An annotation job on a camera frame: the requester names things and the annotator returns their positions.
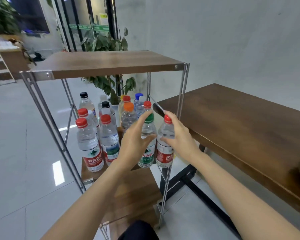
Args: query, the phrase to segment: brown table top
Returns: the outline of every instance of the brown table top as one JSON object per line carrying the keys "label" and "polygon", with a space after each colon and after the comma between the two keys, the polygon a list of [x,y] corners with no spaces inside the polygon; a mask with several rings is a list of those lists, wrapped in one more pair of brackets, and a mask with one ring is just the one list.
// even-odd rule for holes
{"label": "brown table top", "polygon": [[52,71],[55,79],[182,71],[184,63],[149,50],[57,52],[31,71]]}
{"label": "brown table top", "polygon": [[[158,103],[176,113],[178,96]],[[300,111],[218,84],[185,93],[192,136],[300,212]]]}

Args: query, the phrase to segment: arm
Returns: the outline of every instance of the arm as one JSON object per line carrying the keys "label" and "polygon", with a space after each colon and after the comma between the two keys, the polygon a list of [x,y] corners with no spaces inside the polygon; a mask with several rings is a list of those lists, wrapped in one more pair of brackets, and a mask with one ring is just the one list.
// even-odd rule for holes
{"label": "arm", "polygon": [[42,240],[93,239],[114,197],[121,179],[137,164],[148,144],[156,137],[141,139],[145,119],[152,113],[140,116],[125,133],[118,158],[98,180],[56,221]]}
{"label": "arm", "polygon": [[172,119],[175,139],[161,140],[171,145],[204,176],[244,240],[300,239],[298,229],[202,153],[189,130],[173,113],[165,111],[165,114]]}

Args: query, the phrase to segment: right hand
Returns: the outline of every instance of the right hand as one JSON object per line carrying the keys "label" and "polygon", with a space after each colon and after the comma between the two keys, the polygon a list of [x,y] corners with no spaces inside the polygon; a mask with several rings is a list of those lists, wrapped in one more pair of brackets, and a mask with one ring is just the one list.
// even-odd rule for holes
{"label": "right hand", "polygon": [[192,163],[192,156],[196,153],[201,153],[195,140],[189,133],[189,129],[178,120],[177,116],[170,111],[164,111],[164,114],[170,117],[174,126],[174,139],[161,137],[160,140],[169,144],[176,150],[176,152],[185,160]]}

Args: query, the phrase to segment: wooden table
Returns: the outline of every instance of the wooden table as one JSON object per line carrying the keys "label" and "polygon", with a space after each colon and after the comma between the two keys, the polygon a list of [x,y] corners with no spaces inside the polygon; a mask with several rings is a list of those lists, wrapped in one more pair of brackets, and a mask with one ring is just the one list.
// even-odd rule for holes
{"label": "wooden table", "polygon": [[[178,96],[158,104],[176,113]],[[300,212],[300,111],[211,84],[185,93],[181,122],[200,144]]]}

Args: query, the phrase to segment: left hand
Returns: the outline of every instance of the left hand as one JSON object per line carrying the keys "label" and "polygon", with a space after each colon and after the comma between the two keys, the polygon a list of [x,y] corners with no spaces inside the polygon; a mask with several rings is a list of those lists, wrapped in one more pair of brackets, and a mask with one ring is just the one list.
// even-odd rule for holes
{"label": "left hand", "polygon": [[145,112],[140,118],[129,128],[124,134],[119,156],[118,163],[122,163],[124,167],[131,170],[141,159],[149,143],[157,137],[156,134],[149,135],[146,138],[141,138],[141,129],[146,118],[152,113],[152,110]]}

